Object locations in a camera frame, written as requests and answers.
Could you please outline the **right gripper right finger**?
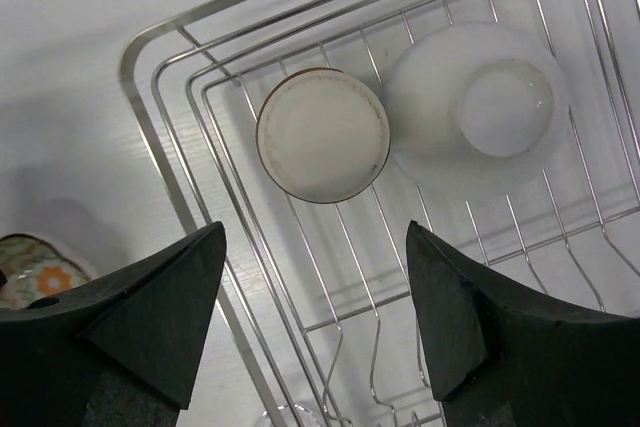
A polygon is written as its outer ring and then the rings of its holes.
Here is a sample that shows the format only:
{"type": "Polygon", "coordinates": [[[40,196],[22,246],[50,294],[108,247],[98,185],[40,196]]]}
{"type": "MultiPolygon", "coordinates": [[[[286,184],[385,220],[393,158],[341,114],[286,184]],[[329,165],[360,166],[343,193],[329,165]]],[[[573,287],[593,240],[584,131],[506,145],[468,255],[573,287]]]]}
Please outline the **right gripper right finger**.
{"type": "Polygon", "coordinates": [[[635,426],[639,322],[565,302],[411,222],[411,297],[449,426],[635,426]]]}

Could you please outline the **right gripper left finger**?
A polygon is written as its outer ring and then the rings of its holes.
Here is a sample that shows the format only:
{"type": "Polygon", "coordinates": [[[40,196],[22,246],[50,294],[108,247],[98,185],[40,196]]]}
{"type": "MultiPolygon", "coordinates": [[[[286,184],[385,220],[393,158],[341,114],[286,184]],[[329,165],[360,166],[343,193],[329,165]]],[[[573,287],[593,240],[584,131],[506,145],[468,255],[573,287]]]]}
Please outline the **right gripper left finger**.
{"type": "Polygon", "coordinates": [[[173,426],[189,407],[224,262],[221,223],[1,313],[5,426],[173,426]]]}

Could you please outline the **flower patterned small dish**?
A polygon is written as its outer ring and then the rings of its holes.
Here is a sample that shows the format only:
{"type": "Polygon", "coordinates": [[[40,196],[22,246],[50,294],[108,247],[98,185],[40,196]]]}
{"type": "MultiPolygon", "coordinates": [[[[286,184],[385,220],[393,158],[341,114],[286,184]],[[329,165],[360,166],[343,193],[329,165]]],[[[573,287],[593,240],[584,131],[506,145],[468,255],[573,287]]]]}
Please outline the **flower patterned small dish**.
{"type": "Polygon", "coordinates": [[[60,241],[34,233],[1,237],[1,307],[22,309],[99,277],[96,268],[60,241]]]}

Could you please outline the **white ceramic bowl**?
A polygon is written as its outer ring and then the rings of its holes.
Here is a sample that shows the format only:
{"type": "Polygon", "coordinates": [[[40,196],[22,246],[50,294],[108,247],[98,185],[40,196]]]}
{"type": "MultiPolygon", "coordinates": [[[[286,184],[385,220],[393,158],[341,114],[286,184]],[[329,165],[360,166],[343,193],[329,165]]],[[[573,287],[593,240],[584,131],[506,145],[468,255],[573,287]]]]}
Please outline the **white ceramic bowl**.
{"type": "Polygon", "coordinates": [[[569,128],[568,87],[549,48],[496,22],[454,23],[419,39],[392,67],[381,100],[398,167],[464,200],[531,180],[569,128]]]}

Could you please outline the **brown white ceramic cup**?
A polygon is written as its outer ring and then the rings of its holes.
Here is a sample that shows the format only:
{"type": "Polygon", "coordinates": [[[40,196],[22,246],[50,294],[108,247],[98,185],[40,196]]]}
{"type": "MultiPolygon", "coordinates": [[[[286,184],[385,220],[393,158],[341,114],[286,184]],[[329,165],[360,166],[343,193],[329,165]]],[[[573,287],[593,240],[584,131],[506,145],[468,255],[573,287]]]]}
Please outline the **brown white ceramic cup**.
{"type": "Polygon", "coordinates": [[[255,143],[273,182],[314,204],[351,199],[379,176],[390,127],[378,96],[338,69],[309,68],[284,78],[259,111],[255,143]]]}

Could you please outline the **large clear glass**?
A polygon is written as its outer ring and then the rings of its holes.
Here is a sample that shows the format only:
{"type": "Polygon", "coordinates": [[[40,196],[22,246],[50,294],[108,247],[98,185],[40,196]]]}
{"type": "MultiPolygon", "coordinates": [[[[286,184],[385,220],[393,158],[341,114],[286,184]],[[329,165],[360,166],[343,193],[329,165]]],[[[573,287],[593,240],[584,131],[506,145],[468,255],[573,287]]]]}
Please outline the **large clear glass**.
{"type": "MultiPolygon", "coordinates": [[[[295,403],[293,408],[291,408],[289,405],[279,405],[278,413],[282,418],[282,420],[284,421],[284,425],[286,427],[332,426],[332,423],[331,422],[327,423],[324,417],[320,413],[300,403],[295,403]]],[[[254,426],[255,427],[274,427],[275,423],[271,419],[270,414],[267,411],[264,411],[260,415],[260,417],[257,419],[254,426]]]]}

